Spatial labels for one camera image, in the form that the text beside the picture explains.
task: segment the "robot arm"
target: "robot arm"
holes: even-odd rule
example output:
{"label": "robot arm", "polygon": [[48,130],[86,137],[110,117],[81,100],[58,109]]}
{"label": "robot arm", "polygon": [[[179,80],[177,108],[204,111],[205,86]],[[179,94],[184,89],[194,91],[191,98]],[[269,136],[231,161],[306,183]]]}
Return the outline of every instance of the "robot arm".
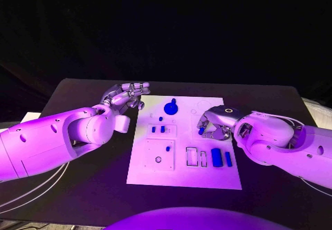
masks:
{"label": "robot arm", "polygon": [[41,174],[97,149],[114,130],[126,133],[127,108],[143,109],[149,83],[116,85],[102,103],[28,121],[0,133],[0,181]]}
{"label": "robot arm", "polygon": [[332,130],[296,126],[292,118],[240,111],[224,105],[213,107],[198,123],[200,130],[210,122],[217,130],[204,138],[226,140],[234,133],[237,145],[249,158],[262,165],[276,165],[292,175],[332,188]]}

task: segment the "black table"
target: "black table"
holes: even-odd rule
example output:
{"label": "black table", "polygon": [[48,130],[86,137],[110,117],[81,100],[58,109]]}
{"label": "black table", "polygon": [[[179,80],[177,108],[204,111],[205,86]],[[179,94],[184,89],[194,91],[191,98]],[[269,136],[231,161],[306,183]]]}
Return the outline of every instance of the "black table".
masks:
{"label": "black table", "polygon": [[[65,79],[42,116],[94,106],[104,91],[119,83],[125,81]],[[223,97],[226,105],[246,114],[257,110],[315,126],[298,91],[289,86],[152,82],[151,91],[152,95]],[[332,198],[278,167],[255,163],[236,142],[243,190],[126,184],[138,109],[126,115],[132,118],[129,133],[116,132],[102,148],[73,161],[52,190],[25,207],[0,214],[2,219],[107,226],[149,210],[195,206],[249,213],[295,229],[331,228]],[[2,183],[0,203],[38,186],[54,172]]]}

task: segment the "blue circular piece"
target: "blue circular piece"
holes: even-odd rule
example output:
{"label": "blue circular piece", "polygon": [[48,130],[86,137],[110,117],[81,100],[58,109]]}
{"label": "blue circular piece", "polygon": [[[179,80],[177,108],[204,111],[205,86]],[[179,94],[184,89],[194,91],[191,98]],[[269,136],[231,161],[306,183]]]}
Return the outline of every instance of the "blue circular piece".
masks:
{"label": "blue circular piece", "polygon": [[204,127],[200,129],[200,135],[203,135],[204,133]]}
{"label": "blue circular piece", "polygon": [[172,102],[165,105],[165,112],[169,115],[175,115],[178,113],[178,105],[175,98],[172,99]]}

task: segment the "robotic hand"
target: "robotic hand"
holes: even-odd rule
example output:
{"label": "robotic hand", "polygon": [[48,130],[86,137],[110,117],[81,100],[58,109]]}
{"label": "robotic hand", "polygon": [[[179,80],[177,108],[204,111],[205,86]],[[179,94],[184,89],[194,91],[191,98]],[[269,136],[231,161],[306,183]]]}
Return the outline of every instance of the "robotic hand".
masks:
{"label": "robotic hand", "polygon": [[41,174],[127,133],[127,108],[143,109],[149,83],[114,85],[100,104],[28,121],[0,133],[0,181]]}
{"label": "robotic hand", "polygon": [[[203,133],[210,122],[217,130]],[[243,116],[224,105],[204,113],[198,129],[204,138],[217,140],[227,140],[234,133],[237,145],[255,162],[276,165],[292,175],[332,188],[332,130],[256,111]]]}

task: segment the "black background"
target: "black background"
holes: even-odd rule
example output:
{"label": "black background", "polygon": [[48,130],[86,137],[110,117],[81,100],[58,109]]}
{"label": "black background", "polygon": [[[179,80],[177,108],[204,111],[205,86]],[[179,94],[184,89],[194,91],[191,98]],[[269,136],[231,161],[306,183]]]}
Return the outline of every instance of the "black background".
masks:
{"label": "black background", "polygon": [[[122,82],[64,80],[42,116],[93,106],[100,102],[100,92]],[[315,125],[293,87],[152,82],[151,90],[153,95],[223,97],[224,103],[244,114],[252,110],[265,111]],[[52,190],[25,207],[2,214],[2,218],[107,226],[140,212],[190,206],[240,211],[293,229],[331,228],[331,197],[276,166],[262,166],[253,162],[236,142],[243,190],[126,184],[138,110],[127,110],[126,115],[132,118],[129,133],[114,132],[112,140],[70,163]],[[37,187],[52,174],[54,171],[0,184],[0,203]],[[331,193],[330,189],[317,186]],[[37,194],[6,208],[22,204]]]}
{"label": "black background", "polygon": [[332,105],[328,1],[2,1],[2,121],[64,78],[292,85]]}

